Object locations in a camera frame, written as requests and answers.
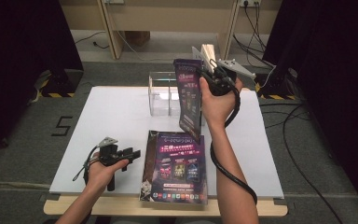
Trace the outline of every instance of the gray carpet floor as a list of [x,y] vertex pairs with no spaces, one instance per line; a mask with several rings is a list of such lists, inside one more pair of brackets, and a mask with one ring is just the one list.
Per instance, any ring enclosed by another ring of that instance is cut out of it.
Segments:
[[[173,71],[170,63],[83,64],[85,72],[75,96],[39,98],[23,112],[7,137],[8,146],[0,148],[0,223],[44,223],[57,218],[44,214],[44,202],[93,86],[146,86],[149,72]],[[255,89],[252,81],[242,81],[245,87]],[[282,123],[296,107],[291,104],[301,101],[259,102],[289,208],[285,217],[261,217],[260,222],[338,223],[318,190],[344,223],[358,223],[358,195],[330,157],[307,108],[300,107],[286,122],[283,135]],[[61,125],[70,127],[67,134],[56,128],[61,117],[65,117]]]

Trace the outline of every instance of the forearm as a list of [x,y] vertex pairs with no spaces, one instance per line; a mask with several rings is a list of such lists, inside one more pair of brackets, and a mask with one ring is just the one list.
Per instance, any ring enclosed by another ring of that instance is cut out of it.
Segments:
[[91,211],[92,206],[97,202],[103,193],[103,189],[86,186],[83,192],[76,198],[71,206],[60,217],[57,223],[78,224]]
[[[245,176],[229,143],[224,127],[210,127],[213,148],[220,164],[231,174],[246,183]],[[225,224],[258,223],[258,215],[252,196],[241,186],[216,170],[217,199]]]

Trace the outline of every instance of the booklet cover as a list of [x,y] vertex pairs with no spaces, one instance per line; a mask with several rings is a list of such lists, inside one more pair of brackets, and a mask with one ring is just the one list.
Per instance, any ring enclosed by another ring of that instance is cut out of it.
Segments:
[[150,131],[145,156],[141,201],[208,202],[203,135]]
[[201,93],[200,75],[197,74],[196,68],[202,67],[202,60],[175,59],[173,65],[181,108],[179,126],[199,143],[201,135]]

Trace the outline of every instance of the person's left hand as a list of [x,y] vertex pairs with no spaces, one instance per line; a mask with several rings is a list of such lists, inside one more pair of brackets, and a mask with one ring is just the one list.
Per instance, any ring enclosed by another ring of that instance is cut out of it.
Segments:
[[[98,157],[99,155],[100,152],[95,152],[92,157]],[[115,174],[115,171],[123,168],[128,163],[128,160],[122,160],[111,166],[104,166],[99,161],[93,162],[89,166],[89,182],[87,185],[99,190],[104,190]]]

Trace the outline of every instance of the transparent acrylic box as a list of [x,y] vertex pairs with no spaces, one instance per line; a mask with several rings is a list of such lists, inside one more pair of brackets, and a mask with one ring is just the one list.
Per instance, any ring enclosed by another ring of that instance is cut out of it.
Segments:
[[151,116],[179,116],[180,102],[174,72],[150,72],[149,107]]

